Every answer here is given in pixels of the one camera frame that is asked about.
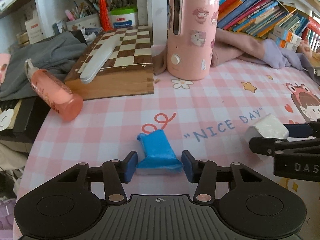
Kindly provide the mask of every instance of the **crosshair symbol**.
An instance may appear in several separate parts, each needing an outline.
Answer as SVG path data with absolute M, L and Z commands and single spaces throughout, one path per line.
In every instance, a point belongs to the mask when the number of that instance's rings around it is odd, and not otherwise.
M 157 198 L 155 201 L 157 201 L 158 203 L 162 203 L 165 200 L 163 198 Z

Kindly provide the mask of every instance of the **red tassel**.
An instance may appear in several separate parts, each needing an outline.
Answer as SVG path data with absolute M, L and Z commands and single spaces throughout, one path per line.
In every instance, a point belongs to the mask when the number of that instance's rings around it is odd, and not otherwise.
M 107 10 L 107 5 L 106 5 L 106 0 L 99 0 L 99 5 L 100 5 L 100 22 L 103 30 L 110 31 L 112 30 L 112 26 L 109 21 L 108 17 L 108 10 Z

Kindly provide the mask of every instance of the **white knob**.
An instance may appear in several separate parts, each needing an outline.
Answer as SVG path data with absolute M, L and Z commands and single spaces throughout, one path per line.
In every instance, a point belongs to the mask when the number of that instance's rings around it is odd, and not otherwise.
M 178 65 L 180 63 L 181 59 L 177 54 L 173 54 L 171 57 L 171 62 L 175 65 Z

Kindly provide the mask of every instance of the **checkered board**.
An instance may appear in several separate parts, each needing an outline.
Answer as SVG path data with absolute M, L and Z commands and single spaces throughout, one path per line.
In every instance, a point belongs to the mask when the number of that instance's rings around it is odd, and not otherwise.
M 149 28 L 148 26 L 132 26 L 100 33 L 72 67 L 66 81 L 78 79 L 94 54 L 113 35 L 118 35 L 120 41 L 98 75 L 110 73 L 114 68 L 152 66 Z

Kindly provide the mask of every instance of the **ribbed gray plate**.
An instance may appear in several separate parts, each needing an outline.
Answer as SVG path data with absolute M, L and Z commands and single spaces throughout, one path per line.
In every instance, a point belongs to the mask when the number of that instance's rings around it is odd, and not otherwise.
M 96 226 L 70 240 L 248 240 L 228 227 L 212 208 L 187 196 L 134 195 L 129 203 L 107 208 Z M 284 240 L 299 240 L 297 235 Z

